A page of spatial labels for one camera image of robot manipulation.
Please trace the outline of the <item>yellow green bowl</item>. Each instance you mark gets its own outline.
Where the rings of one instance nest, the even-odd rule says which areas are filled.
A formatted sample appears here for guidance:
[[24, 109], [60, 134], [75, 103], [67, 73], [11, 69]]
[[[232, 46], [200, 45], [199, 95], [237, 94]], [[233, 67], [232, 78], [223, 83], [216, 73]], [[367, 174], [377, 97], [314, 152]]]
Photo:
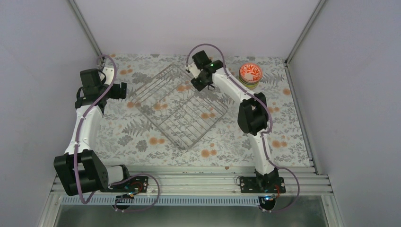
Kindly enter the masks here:
[[253, 83], [253, 84], [248, 84], [248, 83], [242, 83], [246, 88], [250, 89], [250, 90], [254, 90], [255, 88], [257, 88], [257, 86], [259, 85], [259, 82], [257, 83]]

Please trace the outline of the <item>wire dish rack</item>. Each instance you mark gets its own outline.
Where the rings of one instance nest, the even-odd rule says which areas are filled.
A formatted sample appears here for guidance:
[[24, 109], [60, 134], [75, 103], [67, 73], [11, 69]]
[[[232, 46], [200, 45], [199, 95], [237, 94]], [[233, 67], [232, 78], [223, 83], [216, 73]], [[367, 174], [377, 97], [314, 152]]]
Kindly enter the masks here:
[[170, 64], [133, 91], [139, 111], [181, 150], [191, 148], [228, 111], [213, 91], [197, 91], [192, 78]]

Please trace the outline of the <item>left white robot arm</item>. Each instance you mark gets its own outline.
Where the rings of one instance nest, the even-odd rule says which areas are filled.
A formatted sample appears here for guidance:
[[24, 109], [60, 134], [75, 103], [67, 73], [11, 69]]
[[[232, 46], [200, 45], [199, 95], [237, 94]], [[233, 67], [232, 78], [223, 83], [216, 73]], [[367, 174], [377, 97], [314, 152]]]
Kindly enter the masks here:
[[82, 87], [77, 91], [76, 123], [71, 141], [64, 154], [54, 159], [53, 166], [68, 196], [78, 194], [75, 178], [75, 164], [82, 193], [106, 191], [111, 184], [124, 192], [131, 187], [125, 165], [106, 167], [93, 150], [97, 133], [108, 99], [125, 99], [127, 84], [112, 82], [115, 70], [88, 69], [80, 72]]

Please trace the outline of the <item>pale green bowl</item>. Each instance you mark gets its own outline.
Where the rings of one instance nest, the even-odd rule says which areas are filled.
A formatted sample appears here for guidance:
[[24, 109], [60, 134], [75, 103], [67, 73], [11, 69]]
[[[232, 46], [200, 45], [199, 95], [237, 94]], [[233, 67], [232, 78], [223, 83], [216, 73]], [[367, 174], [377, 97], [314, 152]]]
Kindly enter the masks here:
[[254, 86], [258, 85], [259, 82], [260, 82], [259, 80], [256, 80], [256, 81], [247, 81], [247, 80], [243, 79], [242, 77], [239, 77], [239, 81], [240, 81], [242, 84], [244, 84], [246, 87], [254, 87]]
[[258, 81], [253, 82], [253, 83], [250, 83], [250, 82], [247, 82], [247, 81], [242, 81], [242, 80], [240, 80], [240, 82], [241, 82], [245, 87], [247, 87], [247, 88], [249, 88], [249, 89], [253, 89], [254, 87], [258, 86], [258, 84], [259, 84]]

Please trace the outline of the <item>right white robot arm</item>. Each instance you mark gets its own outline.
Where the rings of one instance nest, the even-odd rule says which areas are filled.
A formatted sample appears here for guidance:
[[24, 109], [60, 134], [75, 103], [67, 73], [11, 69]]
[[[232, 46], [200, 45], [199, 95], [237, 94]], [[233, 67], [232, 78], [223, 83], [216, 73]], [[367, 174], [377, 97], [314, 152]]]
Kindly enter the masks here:
[[192, 56], [193, 63], [186, 65], [186, 71], [194, 78], [192, 85], [202, 91], [212, 86], [238, 103], [237, 123], [243, 133], [248, 135], [255, 158], [256, 186], [261, 192], [274, 187], [279, 174], [275, 164], [270, 161], [270, 148], [266, 135], [271, 131], [268, 123], [272, 117], [268, 113], [266, 97], [263, 93], [253, 93], [242, 85], [226, 68], [223, 60], [212, 61], [204, 51]]

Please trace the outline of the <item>red patterned white bowl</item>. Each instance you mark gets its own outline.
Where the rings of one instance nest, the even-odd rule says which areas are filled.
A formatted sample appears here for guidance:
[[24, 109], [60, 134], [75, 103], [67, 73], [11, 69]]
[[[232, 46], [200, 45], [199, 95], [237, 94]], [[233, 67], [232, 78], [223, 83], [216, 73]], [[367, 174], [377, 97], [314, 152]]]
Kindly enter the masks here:
[[263, 77], [263, 71], [254, 63], [246, 63], [240, 67], [239, 75], [247, 83], [257, 83]]

